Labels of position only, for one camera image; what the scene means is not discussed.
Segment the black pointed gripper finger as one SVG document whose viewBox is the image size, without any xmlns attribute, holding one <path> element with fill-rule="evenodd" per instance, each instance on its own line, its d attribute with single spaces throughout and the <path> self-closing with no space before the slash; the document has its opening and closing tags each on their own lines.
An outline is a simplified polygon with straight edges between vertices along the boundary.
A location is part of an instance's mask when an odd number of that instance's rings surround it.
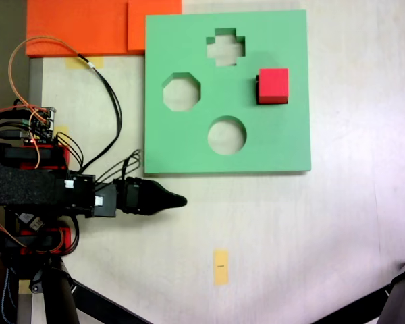
<svg viewBox="0 0 405 324">
<path fill-rule="evenodd" d="M 155 182 L 155 213 L 164 211 L 166 209 L 180 208 L 187 205 L 188 200 L 186 197 L 179 194 L 170 192 L 160 183 Z"/>
</svg>

